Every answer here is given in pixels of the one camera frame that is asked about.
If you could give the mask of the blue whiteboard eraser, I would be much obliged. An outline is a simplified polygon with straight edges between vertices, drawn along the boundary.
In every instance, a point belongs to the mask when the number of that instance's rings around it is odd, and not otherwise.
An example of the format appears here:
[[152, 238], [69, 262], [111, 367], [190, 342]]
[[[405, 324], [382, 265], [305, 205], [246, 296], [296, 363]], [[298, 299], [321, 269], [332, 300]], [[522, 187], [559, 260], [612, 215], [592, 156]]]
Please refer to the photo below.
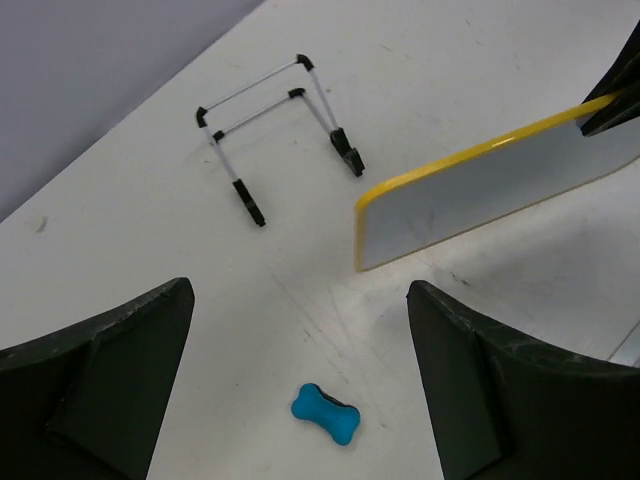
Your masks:
[[338, 401], [314, 383], [299, 388], [290, 410], [296, 419], [323, 429], [340, 446], [351, 443], [361, 422], [356, 407]]

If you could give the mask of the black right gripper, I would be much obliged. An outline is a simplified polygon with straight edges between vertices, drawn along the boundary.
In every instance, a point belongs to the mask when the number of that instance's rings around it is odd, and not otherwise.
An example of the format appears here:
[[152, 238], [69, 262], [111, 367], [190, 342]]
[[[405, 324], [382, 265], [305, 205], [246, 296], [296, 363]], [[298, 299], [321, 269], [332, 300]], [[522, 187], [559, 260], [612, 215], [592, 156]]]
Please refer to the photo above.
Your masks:
[[581, 126], [585, 137], [595, 136], [639, 116], [639, 25], [636, 25], [614, 63], [584, 103], [613, 95], [614, 99]]

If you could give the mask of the yellow framed whiteboard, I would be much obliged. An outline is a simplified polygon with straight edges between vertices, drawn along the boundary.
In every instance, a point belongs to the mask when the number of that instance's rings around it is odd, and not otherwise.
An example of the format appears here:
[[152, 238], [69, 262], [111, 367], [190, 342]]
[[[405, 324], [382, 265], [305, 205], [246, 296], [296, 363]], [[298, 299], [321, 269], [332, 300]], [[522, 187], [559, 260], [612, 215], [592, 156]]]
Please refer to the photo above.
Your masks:
[[583, 128], [591, 100], [392, 177], [354, 206], [354, 266], [368, 271], [604, 178], [639, 156], [639, 118]]

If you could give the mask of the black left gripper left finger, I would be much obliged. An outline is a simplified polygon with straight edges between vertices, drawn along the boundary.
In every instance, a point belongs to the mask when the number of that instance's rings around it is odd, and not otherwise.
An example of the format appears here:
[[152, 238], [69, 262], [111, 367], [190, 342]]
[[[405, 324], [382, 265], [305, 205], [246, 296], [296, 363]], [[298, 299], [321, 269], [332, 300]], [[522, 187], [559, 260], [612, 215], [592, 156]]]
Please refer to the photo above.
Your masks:
[[194, 305], [175, 278], [2, 350], [2, 478], [146, 478]]

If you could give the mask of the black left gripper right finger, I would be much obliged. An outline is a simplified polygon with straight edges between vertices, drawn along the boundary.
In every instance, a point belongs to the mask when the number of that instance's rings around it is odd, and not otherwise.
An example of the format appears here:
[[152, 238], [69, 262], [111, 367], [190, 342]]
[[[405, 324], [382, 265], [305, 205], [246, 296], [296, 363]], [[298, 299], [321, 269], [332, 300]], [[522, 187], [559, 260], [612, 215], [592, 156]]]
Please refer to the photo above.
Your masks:
[[411, 337], [448, 479], [635, 479], [639, 371], [581, 355], [416, 280]]

